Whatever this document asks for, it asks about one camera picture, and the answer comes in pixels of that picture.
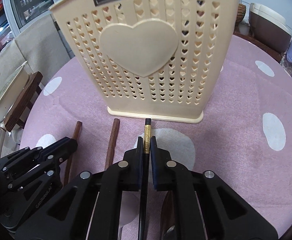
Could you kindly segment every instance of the plastic basket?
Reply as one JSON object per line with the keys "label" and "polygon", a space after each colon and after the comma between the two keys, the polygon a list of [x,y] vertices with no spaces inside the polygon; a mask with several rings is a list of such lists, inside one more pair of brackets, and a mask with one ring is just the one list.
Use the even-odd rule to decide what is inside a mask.
{"label": "plastic basket", "polygon": [[50,10],[113,115],[197,123],[238,0],[60,0]]}

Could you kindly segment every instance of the polka dot tablecloth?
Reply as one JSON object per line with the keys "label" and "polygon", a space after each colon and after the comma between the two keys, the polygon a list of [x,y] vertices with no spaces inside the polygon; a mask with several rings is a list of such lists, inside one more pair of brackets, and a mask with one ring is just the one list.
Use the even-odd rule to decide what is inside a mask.
{"label": "polka dot tablecloth", "polygon": [[[113,119],[73,58],[35,102],[21,148],[46,147],[64,136],[71,137],[76,122],[82,121],[71,178],[84,170],[100,172],[105,166]],[[114,162],[136,145],[144,128],[142,119],[120,119]],[[279,236],[291,226],[292,78],[261,49],[234,36],[202,122],[153,121],[152,128],[158,146],[170,151],[173,160],[197,172],[216,172],[276,228]],[[150,183],[147,239],[159,237],[164,196]],[[123,198],[136,197],[138,193]],[[126,201],[123,209],[129,208]],[[137,239],[137,235],[138,217],[123,227],[122,239]]]}

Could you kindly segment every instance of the beige fabric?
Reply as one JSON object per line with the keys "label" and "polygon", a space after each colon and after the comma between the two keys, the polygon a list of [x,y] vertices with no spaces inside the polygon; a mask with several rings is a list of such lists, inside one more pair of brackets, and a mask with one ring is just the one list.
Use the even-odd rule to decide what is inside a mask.
{"label": "beige fabric", "polygon": [[[27,72],[40,71],[43,85],[70,60],[50,15],[34,22],[0,52],[0,88],[26,60],[30,66],[26,67]],[[16,143],[6,135],[2,156],[15,150]]]}

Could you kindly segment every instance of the metal rivet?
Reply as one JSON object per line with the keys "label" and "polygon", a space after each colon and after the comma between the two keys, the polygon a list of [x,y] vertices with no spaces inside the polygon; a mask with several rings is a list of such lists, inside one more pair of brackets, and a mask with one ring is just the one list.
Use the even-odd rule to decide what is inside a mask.
{"label": "metal rivet", "polygon": [[215,174],[212,171],[205,171],[204,175],[206,178],[209,178],[209,179],[215,176]]}
{"label": "metal rivet", "polygon": [[168,161],[168,162],[166,163],[166,165],[167,165],[168,167],[173,168],[173,167],[176,167],[177,163],[174,162],[174,161]]}
{"label": "metal rivet", "polygon": [[121,168],[125,168],[128,166],[128,162],[127,161],[120,161],[118,163],[118,166],[121,167]]}
{"label": "metal rivet", "polygon": [[90,173],[88,171],[83,171],[80,173],[80,178],[82,179],[88,179],[90,177]]}
{"label": "metal rivet", "polygon": [[51,176],[51,175],[53,175],[53,173],[54,173],[54,171],[48,171],[48,172],[47,172],[47,175],[48,175],[48,176]]}

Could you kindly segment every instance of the wooden chopstick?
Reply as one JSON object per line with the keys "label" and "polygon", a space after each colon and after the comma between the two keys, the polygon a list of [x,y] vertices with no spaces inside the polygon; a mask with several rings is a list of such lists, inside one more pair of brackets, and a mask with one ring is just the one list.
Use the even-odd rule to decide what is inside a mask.
{"label": "wooden chopstick", "polygon": [[[76,141],[78,140],[81,127],[82,127],[82,122],[77,121],[75,131],[73,132],[73,139],[75,139]],[[67,165],[66,165],[66,169],[65,169],[65,177],[64,177],[64,186],[66,186],[68,184],[68,181],[69,181],[69,174],[70,174],[71,162],[73,160],[73,154],[71,154],[67,160]]]}
{"label": "wooden chopstick", "polygon": [[113,120],[113,127],[111,129],[110,139],[108,143],[105,170],[107,170],[108,167],[113,164],[113,157],[115,155],[116,141],[117,141],[118,132],[119,132],[119,124],[120,124],[120,120],[118,118],[115,118]]}

